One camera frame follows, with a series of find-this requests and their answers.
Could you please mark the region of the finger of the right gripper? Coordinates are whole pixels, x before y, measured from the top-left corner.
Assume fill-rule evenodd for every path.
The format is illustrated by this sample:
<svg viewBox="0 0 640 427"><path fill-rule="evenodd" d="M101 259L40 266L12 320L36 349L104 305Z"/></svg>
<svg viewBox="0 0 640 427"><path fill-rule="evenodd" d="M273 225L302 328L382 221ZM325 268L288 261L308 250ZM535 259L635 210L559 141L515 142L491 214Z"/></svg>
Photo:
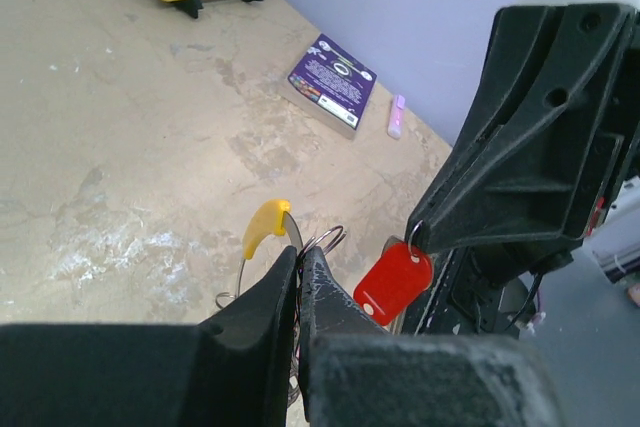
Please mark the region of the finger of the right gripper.
<svg viewBox="0 0 640 427"><path fill-rule="evenodd" d="M590 140L604 132L624 138L622 171L635 144L634 9L617 3L501 9L450 156L468 158L485 146L497 153L545 135Z"/></svg>
<svg viewBox="0 0 640 427"><path fill-rule="evenodd" d="M450 156L410 214L423 252L582 238L622 180L624 138L545 135L493 153Z"/></svg>

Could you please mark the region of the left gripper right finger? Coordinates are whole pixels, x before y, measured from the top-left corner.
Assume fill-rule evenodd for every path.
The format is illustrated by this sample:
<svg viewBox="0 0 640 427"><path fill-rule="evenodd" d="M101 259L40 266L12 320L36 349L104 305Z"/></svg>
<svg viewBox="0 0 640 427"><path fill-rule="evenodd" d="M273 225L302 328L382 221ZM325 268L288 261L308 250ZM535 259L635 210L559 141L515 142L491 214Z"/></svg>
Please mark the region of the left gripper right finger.
<svg viewBox="0 0 640 427"><path fill-rule="evenodd" d="M542 360L501 335L393 335L303 263L299 382L312 426L562 426Z"/></svg>

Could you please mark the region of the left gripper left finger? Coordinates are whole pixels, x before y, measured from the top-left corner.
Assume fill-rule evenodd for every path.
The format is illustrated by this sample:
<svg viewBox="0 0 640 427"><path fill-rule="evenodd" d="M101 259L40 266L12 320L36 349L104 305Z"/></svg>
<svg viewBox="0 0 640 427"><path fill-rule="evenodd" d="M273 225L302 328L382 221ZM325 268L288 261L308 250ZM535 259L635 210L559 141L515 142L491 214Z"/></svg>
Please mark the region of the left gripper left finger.
<svg viewBox="0 0 640 427"><path fill-rule="evenodd" d="M197 324L8 324L5 426L282 426L297 253Z"/></svg>

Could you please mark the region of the red key tag with key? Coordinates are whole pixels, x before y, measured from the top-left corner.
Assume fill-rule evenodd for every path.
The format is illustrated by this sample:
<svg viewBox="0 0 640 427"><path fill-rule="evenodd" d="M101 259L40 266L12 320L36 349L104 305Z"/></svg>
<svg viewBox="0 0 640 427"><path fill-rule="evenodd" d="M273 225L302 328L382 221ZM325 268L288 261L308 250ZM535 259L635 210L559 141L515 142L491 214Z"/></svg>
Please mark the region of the red key tag with key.
<svg viewBox="0 0 640 427"><path fill-rule="evenodd" d="M406 240L390 245L353 292L355 302L377 324L389 326L434 280L434 264L416 243L422 222Z"/></svg>

